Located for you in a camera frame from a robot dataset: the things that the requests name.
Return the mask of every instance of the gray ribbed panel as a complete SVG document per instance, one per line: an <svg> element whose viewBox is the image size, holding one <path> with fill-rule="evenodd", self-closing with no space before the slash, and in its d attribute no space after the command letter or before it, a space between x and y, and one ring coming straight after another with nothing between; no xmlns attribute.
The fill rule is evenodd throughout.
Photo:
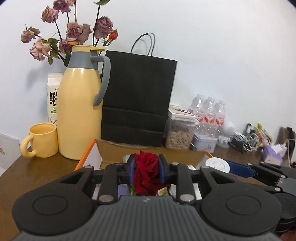
<svg viewBox="0 0 296 241"><path fill-rule="evenodd" d="M14 241L183 240L280 241L272 233L258 237L235 237L223 234L208 226L194 207L179 205L170 196L122 196L115 204L100 206L86 224L70 233L54 237L20 233L14 239Z"/></svg>

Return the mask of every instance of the red rose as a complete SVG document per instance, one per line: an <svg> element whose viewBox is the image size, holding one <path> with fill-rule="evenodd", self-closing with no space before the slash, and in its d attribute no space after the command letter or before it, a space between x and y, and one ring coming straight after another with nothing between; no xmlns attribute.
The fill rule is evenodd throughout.
<svg viewBox="0 0 296 241"><path fill-rule="evenodd" d="M156 196L157 191L167 185L160 183L158 157L156 154L140 151L135 153L133 186L136 194Z"/></svg>

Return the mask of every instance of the metal screw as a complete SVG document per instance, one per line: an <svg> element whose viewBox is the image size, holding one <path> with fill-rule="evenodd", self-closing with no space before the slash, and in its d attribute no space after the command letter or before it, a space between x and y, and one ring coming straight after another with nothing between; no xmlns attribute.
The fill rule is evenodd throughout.
<svg viewBox="0 0 296 241"><path fill-rule="evenodd" d="M111 201L114 200L114 197L111 196L111 195L106 194L106 195L102 195L102 196L100 196L100 197L99 197L99 200L100 200L101 202L111 202Z"/></svg>
<svg viewBox="0 0 296 241"><path fill-rule="evenodd" d="M180 200L183 202L191 202L194 200L194 196L191 194L182 194Z"/></svg>

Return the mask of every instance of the brown table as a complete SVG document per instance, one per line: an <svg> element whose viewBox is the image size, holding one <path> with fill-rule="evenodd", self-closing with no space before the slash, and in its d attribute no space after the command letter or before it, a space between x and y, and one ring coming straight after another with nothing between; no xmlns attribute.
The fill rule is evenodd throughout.
<svg viewBox="0 0 296 241"><path fill-rule="evenodd" d="M259 163L260 153L241 154L233 149L216 147L214 157L235 161L241 164ZM78 161L69 160L61 154L49 158L27 159L19 157L0 177L0 240L9 241L18 229L11 216L11 208L15 200L22 194L58 179L72 172ZM258 183L253 178L244 179L247 182Z"/></svg>

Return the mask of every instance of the thermos handle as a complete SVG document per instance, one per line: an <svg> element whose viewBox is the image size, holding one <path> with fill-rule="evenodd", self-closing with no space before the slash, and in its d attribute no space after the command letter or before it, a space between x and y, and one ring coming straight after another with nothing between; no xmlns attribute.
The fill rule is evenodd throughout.
<svg viewBox="0 0 296 241"><path fill-rule="evenodd" d="M109 79L110 79L111 64L110 64L110 59L107 56L91 56L91 62L103 62L103 64L104 64L104 73L102 76L102 84L101 84L99 92L94 97L94 106L98 106L102 102L103 97L107 91L107 87L108 87Z"/></svg>

